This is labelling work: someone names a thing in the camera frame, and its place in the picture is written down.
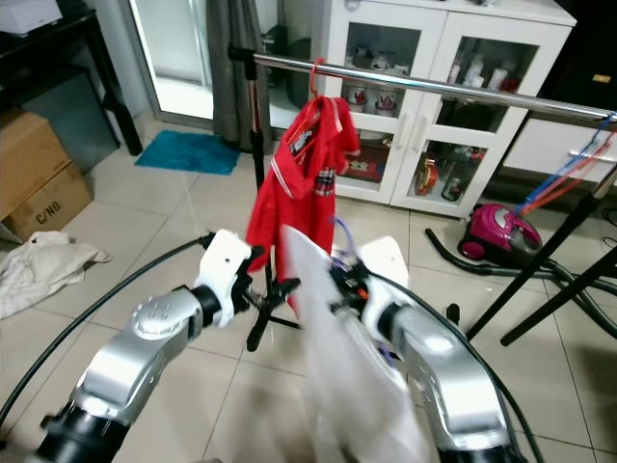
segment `blue rug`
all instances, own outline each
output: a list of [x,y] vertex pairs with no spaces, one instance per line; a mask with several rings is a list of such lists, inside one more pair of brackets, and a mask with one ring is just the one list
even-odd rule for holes
[[221,138],[214,135],[163,130],[135,165],[228,176],[239,155],[239,150],[224,145]]

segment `metal rail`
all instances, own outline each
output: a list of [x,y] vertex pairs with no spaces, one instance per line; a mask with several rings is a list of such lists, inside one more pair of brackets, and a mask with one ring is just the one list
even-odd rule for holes
[[[310,72],[314,67],[314,63],[311,61],[290,59],[280,55],[255,53],[253,56],[256,63],[272,68]],[[418,79],[415,77],[398,77],[372,70],[346,68],[344,66],[329,64],[317,65],[315,72],[317,74],[328,75],[331,77],[369,82],[372,84],[379,84],[402,90],[416,90],[430,94],[470,98],[486,103],[500,104],[503,106],[515,106],[541,113],[573,116],[581,119],[598,121],[603,121],[610,117],[612,122],[617,122],[617,114],[614,114],[612,111],[606,109],[571,104],[563,101],[553,101],[551,99],[537,98],[535,96],[477,89],[457,84],[446,84],[436,80]]]

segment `white cloth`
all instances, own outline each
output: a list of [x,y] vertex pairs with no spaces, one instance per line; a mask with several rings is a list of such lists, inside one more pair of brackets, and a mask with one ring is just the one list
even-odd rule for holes
[[84,264],[111,257],[66,233],[37,231],[0,262],[0,319],[27,309],[64,285],[84,281]]
[[317,461],[342,463],[345,449],[360,463],[428,462],[407,383],[354,315],[332,314],[340,296],[328,272],[330,257],[298,231],[285,228],[285,238],[291,275],[301,280],[294,302],[305,332]]

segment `red clothing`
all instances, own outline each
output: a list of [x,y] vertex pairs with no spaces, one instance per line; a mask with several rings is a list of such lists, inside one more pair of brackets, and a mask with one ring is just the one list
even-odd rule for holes
[[[306,124],[315,118],[308,136]],[[298,151],[297,146],[307,138],[310,143]],[[304,233],[326,252],[332,251],[335,174],[347,168],[346,153],[359,152],[358,135],[344,99],[319,96],[303,108],[283,135],[272,168],[257,193],[247,242],[263,246],[265,254],[253,262],[251,271],[265,265],[274,245],[279,281],[285,278],[282,225]]]

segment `curtain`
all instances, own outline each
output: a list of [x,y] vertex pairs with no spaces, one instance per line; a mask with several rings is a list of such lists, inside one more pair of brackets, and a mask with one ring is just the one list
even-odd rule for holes
[[[214,133],[250,151],[251,107],[244,65],[228,58],[228,45],[263,51],[255,0],[206,0],[206,33],[212,71]],[[259,116],[265,152],[272,140],[265,68],[257,66]]]

